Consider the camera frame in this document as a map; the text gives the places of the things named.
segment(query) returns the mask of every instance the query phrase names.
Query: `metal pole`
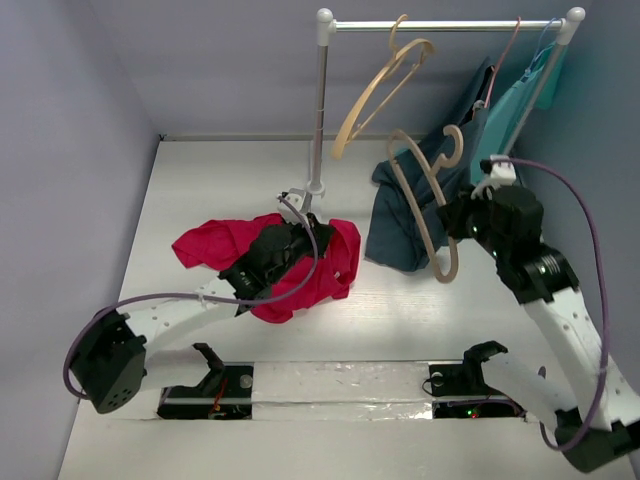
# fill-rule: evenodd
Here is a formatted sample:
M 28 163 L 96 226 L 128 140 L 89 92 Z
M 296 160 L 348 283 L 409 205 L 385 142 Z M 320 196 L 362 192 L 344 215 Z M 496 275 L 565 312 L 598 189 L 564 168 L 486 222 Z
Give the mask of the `metal pole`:
M 335 22 L 337 32 L 388 32 L 395 21 L 384 22 Z M 410 21 L 400 23 L 398 32 L 512 32 L 517 25 L 516 20 L 489 21 Z M 538 32 L 549 24 L 548 20 L 525 20 L 520 22 L 520 31 Z M 556 20 L 549 30 L 558 31 L 563 21 Z
M 313 132 L 313 155 L 311 157 L 311 172 L 309 176 L 310 193 L 322 190 L 320 178 L 322 168 L 322 141 L 324 138 L 324 94 L 327 83 L 327 55 L 329 46 L 318 45 L 318 63 L 316 80 L 316 128 Z
M 309 165 L 309 182 L 307 183 L 307 195 L 302 204 L 303 211 L 311 206 L 314 196 L 324 194 L 322 183 L 322 141 L 324 139 L 324 93 L 327 83 L 327 55 L 329 53 L 329 37 L 334 32 L 335 20 L 333 13 L 328 8 L 321 8 L 316 14 L 318 62 L 316 65 L 316 120 L 313 132 L 313 152 Z
M 529 114 L 535 107 L 536 102 L 540 97 L 540 94 L 544 90 L 544 87 L 546 86 L 547 81 L 549 80 L 549 77 L 553 72 L 553 69 L 558 64 L 558 60 L 560 60 L 562 52 L 564 52 L 565 48 L 567 48 L 566 45 L 559 45 L 557 43 L 553 47 L 553 50 L 551 51 L 551 55 L 549 56 L 549 59 L 547 60 L 547 63 L 544 65 L 542 73 L 540 74 L 540 79 L 536 84 L 536 88 L 533 91 L 533 95 L 527 102 L 527 106 L 525 107 L 522 117 L 520 117 L 520 119 L 518 120 L 518 124 L 516 125 L 516 128 L 511 133 L 511 136 L 509 137 L 509 140 L 507 141 L 504 148 L 502 149 L 502 152 L 500 152 L 503 155 L 509 155 L 509 152 L 511 152 L 511 149 L 513 148 L 513 145 L 516 143 L 516 140 L 518 139 L 520 132 L 524 128 L 524 124 L 526 123 L 527 118 L 529 118 Z

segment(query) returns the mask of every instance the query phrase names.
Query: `gray wall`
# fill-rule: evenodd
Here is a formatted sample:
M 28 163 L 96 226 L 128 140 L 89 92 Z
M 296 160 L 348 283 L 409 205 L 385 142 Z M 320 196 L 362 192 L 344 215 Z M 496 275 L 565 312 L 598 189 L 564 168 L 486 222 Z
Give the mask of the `gray wall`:
M 117 297 L 155 129 L 88 2 L 0 2 L 0 478 L 57 477 L 62 362 Z
M 640 2 L 597 0 L 571 44 L 554 107 L 525 127 L 521 153 L 566 174 L 584 193 L 599 228 L 610 297 L 613 354 L 640 391 Z M 558 182 L 529 172 L 546 207 L 545 238 L 600 303 L 593 250 L 579 206 Z
M 315 12 L 339 20 L 550 19 L 591 0 L 92 0 L 159 130 L 169 134 L 311 133 Z M 485 55 L 509 33 L 429 35 L 438 50 L 369 132 L 429 130 Z M 406 38 L 398 37 L 402 44 Z M 529 57 L 522 34 L 510 62 Z M 364 86 L 387 61 L 388 36 L 338 34 L 329 52 L 327 130 L 336 132 Z M 382 99 L 377 95 L 372 99 Z

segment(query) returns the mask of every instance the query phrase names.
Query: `wooden hanger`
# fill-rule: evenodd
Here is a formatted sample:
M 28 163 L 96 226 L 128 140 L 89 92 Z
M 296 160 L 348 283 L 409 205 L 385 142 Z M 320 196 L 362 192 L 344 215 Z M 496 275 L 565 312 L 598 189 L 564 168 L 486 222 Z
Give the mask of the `wooden hanger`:
M 429 229 L 422 217 L 422 212 L 420 211 L 420 207 L 418 206 L 418 202 L 413 195 L 413 191 L 411 190 L 411 186 L 409 182 L 407 182 L 406 177 L 398 163 L 398 160 L 394 154 L 393 143 L 395 140 L 402 140 L 408 146 L 409 150 L 413 153 L 416 160 L 422 167 L 422 171 L 424 172 L 425 177 L 427 177 L 427 181 L 429 185 L 431 185 L 431 189 L 433 190 L 433 194 L 436 198 L 436 202 L 439 206 L 446 205 L 447 200 L 442 193 L 442 189 L 440 188 L 440 184 L 438 183 L 438 179 L 436 178 L 437 173 L 441 168 L 451 168 L 455 167 L 460 158 L 462 157 L 462 151 L 464 149 L 464 139 L 462 137 L 462 132 L 455 125 L 447 125 L 444 127 L 443 132 L 445 135 L 453 137 L 454 140 L 454 152 L 451 157 L 447 157 L 444 153 L 438 155 L 436 162 L 433 166 L 429 165 L 427 159 L 420 151 L 420 148 L 414 142 L 409 135 L 404 133 L 402 130 L 394 130 L 391 133 L 391 136 L 387 140 L 387 154 L 389 155 L 389 163 L 391 164 L 391 168 L 393 169 L 393 173 L 398 179 L 398 183 L 400 183 L 400 187 L 404 193 L 404 196 L 409 203 L 409 207 L 411 208 L 411 213 L 415 217 L 416 223 L 418 225 L 418 230 L 420 231 L 420 237 L 422 237 L 422 241 L 424 242 L 425 248 L 427 249 L 427 255 L 429 256 L 429 262 L 433 268 L 433 273 L 436 279 L 441 283 L 450 283 L 458 274 L 458 246 L 456 241 L 449 237 L 449 256 L 451 258 L 451 264 L 449 267 L 449 271 L 444 274 L 442 273 L 442 269 L 440 268 L 440 262 L 438 261 L 438 257 L 436 256 L 436 250 L 433 247 L 433 242 L 431 241 L 431 235 L 429 235 Z
M 429 54 L 433 54 L 435 52 L 435 48 L 433 44 L 429 40 L 425 40 L 424 38 L 417 38 L 412 40 L 407 45 L 402 48 L 398 48 L 395 44 L 396 39 L 396 30 L 398 29 L 398 25 L 401 22 L 407 20 L 409 17 L 407 15 L 402 15 L 396 21 L 395 25 L 391 28 L 391 35 L 389 36 L 389 48 L 391 49 L 391 58 L 382 67 L 382 70 L 378 72 L 378 74 L 373 78 L 371 83 L 367 86 L 367 88 L 362 92 L 358 101 L 353 105 L 353 108 L 347 115 L 342 127 L 340 127 L 340 131 L 338 132 L 338 136 L 336 140 L 333 142 L 333 148 L 331 149 L 331 156 L 335 159 L 341 159 L 342 154 L 344 152 L 345 147 L 354 140 L 362 130 L 373 120 L 373 118 L 377 115 L 377 113 L 384 108 L 384 106 L 389 103 L 391 98 L 402 88 L 402 86 L 407 83 L 407 81 L 418 71 L 418 68 L 422 66 L 424 61 L 426 60 Z M 360 115 L 360 112 L 364 108 L 365 104 L 369 100 L 369 97 L 373 93 L 373 91 L 380 85 L 382 82 L 391 77 L 396 70 L 402 65 L 404 60 L 409 55 L 413 49 L 420 49 L 420 56 L 416 63 L 411 66 L 409 73 L 404 77 L 400 83 L 391 91 L 389 95 L 378 105 L 378 108 L 374 110 L 374 112 L 369 115 L 369 117 L 362 122 L 360 125 L 357 125 L 354 129 L 353 126 Z

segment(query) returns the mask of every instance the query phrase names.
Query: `clothing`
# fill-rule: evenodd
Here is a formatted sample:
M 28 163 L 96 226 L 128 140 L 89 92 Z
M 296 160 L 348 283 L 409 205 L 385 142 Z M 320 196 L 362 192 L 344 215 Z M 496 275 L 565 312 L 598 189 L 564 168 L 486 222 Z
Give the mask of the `clothing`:
M 460 187 L 469 183 L 469 165 L 487 119 L 485 109 L 472 114 L 472 107 L 486 94 L 491 78 L 490 65 L 489 58 L 482 62 L 449 115 L 440 126 L 418 143 L 420 151 L 433 164 L 440 152 L 448 155 L 453 152 L 453 139 L 445 136 L 442 128 L 451 124 L 460 127 L 464 137 L 462 158 L 454 168 L 442 168 L 437 175 L 442 193 L 447 200 L 452 199 Z M 447 245 L 446 233 L 436 215 L 437 203 L 433 191 L 413 153 L 405 150 L 396 158 L 421 207 L 433 246 L 437 250 Z M 372 179 L 380 184 L 380 188 L 373 205 L 366 257 L 405 272 L 424 268 L 429 262 L 429 257 L 409 204 L 388 160 L 378 164 Z
M 210 220 L 183 234 L 172 247 L 186 268 L 205 264 L 214 270 L 224 270 L 249 250 L 263 228 L 281 223 L 279 214 L 264 215 L 251 221 Z M 251 313 L 269 323 L 284 323 L 296 310 L 309 308 L 328 297 L 341 299 L 349 295 L 349 286 L 356 278 L 360 260 L 360 233 L 353 223 L 345 220 L 331 220 L 329 224 L 336 232 L 309 282 L 291 297 L 255 307 Z M 282 295 L 298 286 L 312 265 L 313 258 L 303 258 L 273 286 L 272 295 Z
M 551 55 L 553 46 L 554 44 L 552 43 L 542 50 L 537 60 L 533 63 L 531 73 L 515 82 L 500 100 L 493 104 L 482 140 L 471 162 L 472 183 L 477 184 L 484 178 L 484 173 L 480 169 L 480 161 L 488 159 L 490 155 L 502 153 L 506 147 L 540 81 L 542 69 Z M 565 49 L 558 59 L 558 63 L 536 100 L 535 108 L 546 110 L 551 107 L 566 51 Z

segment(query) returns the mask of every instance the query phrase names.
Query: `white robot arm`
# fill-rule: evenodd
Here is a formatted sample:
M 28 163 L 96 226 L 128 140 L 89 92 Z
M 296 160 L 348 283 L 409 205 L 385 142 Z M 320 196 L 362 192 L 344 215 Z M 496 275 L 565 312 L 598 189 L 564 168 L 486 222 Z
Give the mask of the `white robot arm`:
M 590 472 L 640 447 L 640 397 L 608 354 L 602 283 L 604 341 L 568 261 L 540 240 L 542 205 L 530 190 L 513 185 L 513 163 L 533 164 L 493 156 L 483 162 L 485 181 L 463 190 L 440 207 L 438 215 L 450 236 L 476 240 L 495 259 L 502 283 L 540 328 L 570 389 L 530 370 L 506 347 L 488 342 L 465 352 L 461 364 L 431 366 L 432 393 L 446 397 L 497 390 L 554 432 L 558 446 L 547 442 L 551 448 L 561 451 L 578 470 Z
M 90 400 L 103 414 L 122 407 L 141 390 L 178 385 L 203 397 L 219 390 L 225 366 L 208 345 L 180 351 L 167 348 L 211 322 L 286 298 L 311 277 L 335 229 L 311 213 L 303 216 L 286 199 L 281 201 L 295 212 L 298 223 L 264 228 L 247 253 L 195 293 L 146 295 L 98 312 L 69 349 L 64 364 L 67 389 Z M 314 265 L 306 279 L 290 292 L 272 297 L 271 287 L 311 255 Z M 118 312 L 128 304 L 159 298 L 171 300 L 145 310 Z M 82 391 L 72 385 L 70 372 Z

